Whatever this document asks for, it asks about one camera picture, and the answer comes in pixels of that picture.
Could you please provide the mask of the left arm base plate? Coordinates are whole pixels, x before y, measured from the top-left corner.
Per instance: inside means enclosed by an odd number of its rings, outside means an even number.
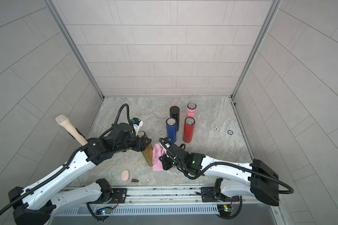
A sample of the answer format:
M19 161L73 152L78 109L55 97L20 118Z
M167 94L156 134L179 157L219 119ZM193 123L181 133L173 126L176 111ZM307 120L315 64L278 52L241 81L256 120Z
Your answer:
M104 201L102 200L102 197L100 197L98 200L94 202L90 202L92 204L115 204L118 202L119 204L125 203L126 195L127 195L127 188L113 188L113 194L111 197Z

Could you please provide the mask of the gold thermos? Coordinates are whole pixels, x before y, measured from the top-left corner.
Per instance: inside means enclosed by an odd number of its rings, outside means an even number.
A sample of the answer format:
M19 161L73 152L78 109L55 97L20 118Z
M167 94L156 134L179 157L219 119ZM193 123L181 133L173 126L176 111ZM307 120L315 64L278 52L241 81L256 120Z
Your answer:
M137 137L145 137L148 138L146 133L144 131L139 131L137 134ZM152 157L153 157L153 146L151 144L151 141L146 141L146 143L148 143L146 149L142 152L142 155L144 157L144 159L146 160L147 164L152 167L153 166L153 162L152 162Z

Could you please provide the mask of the black thermos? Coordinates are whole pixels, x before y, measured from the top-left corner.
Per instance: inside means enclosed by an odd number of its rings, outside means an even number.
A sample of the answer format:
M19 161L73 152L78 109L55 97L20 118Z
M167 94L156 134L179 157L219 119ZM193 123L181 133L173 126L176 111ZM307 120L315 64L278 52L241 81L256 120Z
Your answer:
M170 108L170 117L177 122L177 131L179 131L180 109L178 106L172 106Z

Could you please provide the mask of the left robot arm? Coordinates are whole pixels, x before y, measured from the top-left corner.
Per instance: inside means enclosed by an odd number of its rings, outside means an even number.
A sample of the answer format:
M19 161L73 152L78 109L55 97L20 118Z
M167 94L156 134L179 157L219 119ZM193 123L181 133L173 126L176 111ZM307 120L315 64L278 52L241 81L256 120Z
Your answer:
M68 192L61 190L80 175L111 159L114 154L129 150L142 152L151 143L147 137L136 136L137 129L127 123L114 124L108 136L85 139L68 118L61 115L57 117L57 122L81 146L74 150L65 164L43 179L25 188L15 187L9 191L10 203L0 210L0 216L13 209L17 225L45 225L56 213L83 203L108 203L111 200L118 203L106 179L98 179Z

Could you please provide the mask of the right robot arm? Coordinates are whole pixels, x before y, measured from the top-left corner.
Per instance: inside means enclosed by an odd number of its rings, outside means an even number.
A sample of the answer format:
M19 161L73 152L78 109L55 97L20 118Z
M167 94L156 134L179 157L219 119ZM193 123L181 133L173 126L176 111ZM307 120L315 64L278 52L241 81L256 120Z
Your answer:
M232 196L253 196L258 201L279 205L280 195L290 195L294 189L279 180L279 175L264 162L254 159L252 163L234 163L199 153L188 153L185 145L177 146L168 138L159 139L165 154L160 157L164 170L176 167L190 180L202 176L217 177L214 198L228 201Z

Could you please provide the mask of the blue thermos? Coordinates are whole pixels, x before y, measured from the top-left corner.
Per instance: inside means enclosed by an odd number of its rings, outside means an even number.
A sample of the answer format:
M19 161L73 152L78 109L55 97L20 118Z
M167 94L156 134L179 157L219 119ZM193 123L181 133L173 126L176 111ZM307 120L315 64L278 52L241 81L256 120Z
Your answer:
M174 118L168 118L166 120L167 137L172 143L177 141L177 121Z

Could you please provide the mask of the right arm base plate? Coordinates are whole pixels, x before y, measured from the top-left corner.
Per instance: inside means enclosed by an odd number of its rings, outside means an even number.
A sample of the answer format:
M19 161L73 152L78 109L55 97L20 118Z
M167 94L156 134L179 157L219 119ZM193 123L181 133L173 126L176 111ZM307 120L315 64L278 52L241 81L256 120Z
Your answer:
M196 195L202 198L205 202L239 202L240 196L227 197L221 193L220 188L216 187L201 187L200 192L196 192Z

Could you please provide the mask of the pink thermos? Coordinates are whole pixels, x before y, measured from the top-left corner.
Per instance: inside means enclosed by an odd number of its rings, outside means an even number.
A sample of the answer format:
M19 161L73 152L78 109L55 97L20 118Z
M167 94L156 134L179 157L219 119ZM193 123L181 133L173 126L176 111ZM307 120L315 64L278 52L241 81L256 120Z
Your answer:
M186 118L195 118L196 115L196 110L197 110L197 105L193 102L187 104L186 108Z

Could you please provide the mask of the red thermos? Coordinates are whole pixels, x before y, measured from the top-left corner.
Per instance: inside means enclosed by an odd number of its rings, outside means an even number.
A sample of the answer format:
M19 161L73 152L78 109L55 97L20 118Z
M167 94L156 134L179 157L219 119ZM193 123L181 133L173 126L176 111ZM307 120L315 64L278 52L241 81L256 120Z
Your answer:
M183 141L185 143L190 143L192 141L194 128L195 128L195 119L193 117L186 118L183 132Z

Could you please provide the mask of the pink cloth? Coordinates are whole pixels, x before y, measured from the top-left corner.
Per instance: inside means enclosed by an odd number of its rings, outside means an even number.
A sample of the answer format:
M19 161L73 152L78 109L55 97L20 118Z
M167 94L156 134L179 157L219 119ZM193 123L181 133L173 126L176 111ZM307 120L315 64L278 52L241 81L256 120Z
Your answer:
M165 150L160 143L156 143L153 148L152 155L152 163L153 163L153 171L159 172L163 171L162 162L160 161L160 157L165 154Z

